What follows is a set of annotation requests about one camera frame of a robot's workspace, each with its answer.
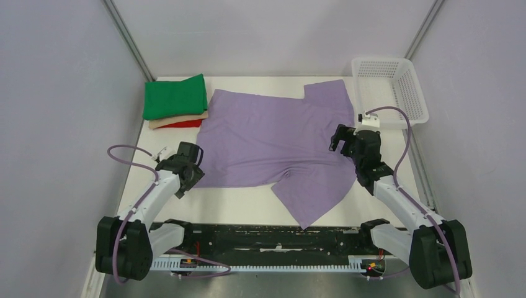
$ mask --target red cloth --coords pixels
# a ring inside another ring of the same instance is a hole
[[[178,127],[178,128],[181,128],[181,127],[200,127],[201,126],[201,122],[203,122],[203,119],[172,123],[172,124],[168,124],[168,125],[165,125],[165,126],[161,126],[160,128],[165,128],[165,127]]]

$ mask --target gray wall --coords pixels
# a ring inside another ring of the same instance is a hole
[[[157,76],[350,75],[406,53],[433,0],[114,0]]]
[[[98,0],[2,0],[0,28],[1,296],[78,297],[144,79]]]
[[[447,1],[414,57],[416,129],[448,218],[468,232],[479,297],[524,297],[526,2]]]

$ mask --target stack of folded clothes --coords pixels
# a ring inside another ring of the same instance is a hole
[[[148,127],[199,127],[208,118],[207,90],[203,74],[179,82],[146,84],[143,118]]]

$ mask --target basket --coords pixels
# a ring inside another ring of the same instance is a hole
[[[352,77],[357,112],[376,107],[396,106],[411,126],[429,119],[426,102],[411,61],[404,58],[362,57],[352,60]],[[380,128],[405,129],[403,116],[396,111],[378,111]]]

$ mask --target t-shirt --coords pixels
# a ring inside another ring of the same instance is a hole
[[[197,144],[205,176],[196,187],[272,190],[306,228],[338,204],[356,179],[339,150],[329,151],[339,124],[354,112],[343,80],[305,86],[305,98],[216,90]]]

